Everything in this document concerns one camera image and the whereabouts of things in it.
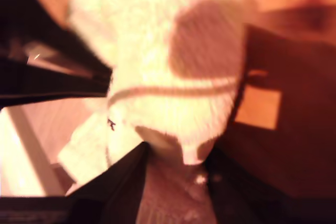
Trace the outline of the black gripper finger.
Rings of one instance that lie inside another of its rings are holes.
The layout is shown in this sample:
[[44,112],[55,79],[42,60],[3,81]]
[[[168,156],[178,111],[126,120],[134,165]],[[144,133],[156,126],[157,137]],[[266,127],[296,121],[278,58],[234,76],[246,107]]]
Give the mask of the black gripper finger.
[[251,175],[221,150],[206,159],[207,182],[218,223],[287,223],[284,194]]
[[101,175],[68,196],[66,223],[136,223],[143,196],[149,145],[141,143]]
[[38,0],[1,0],[1,59],[83,77],[109,77],[80,39],[61,28]]
[[109,79],[72,76],[1,60],[1,108],[66,98],[105,97]]

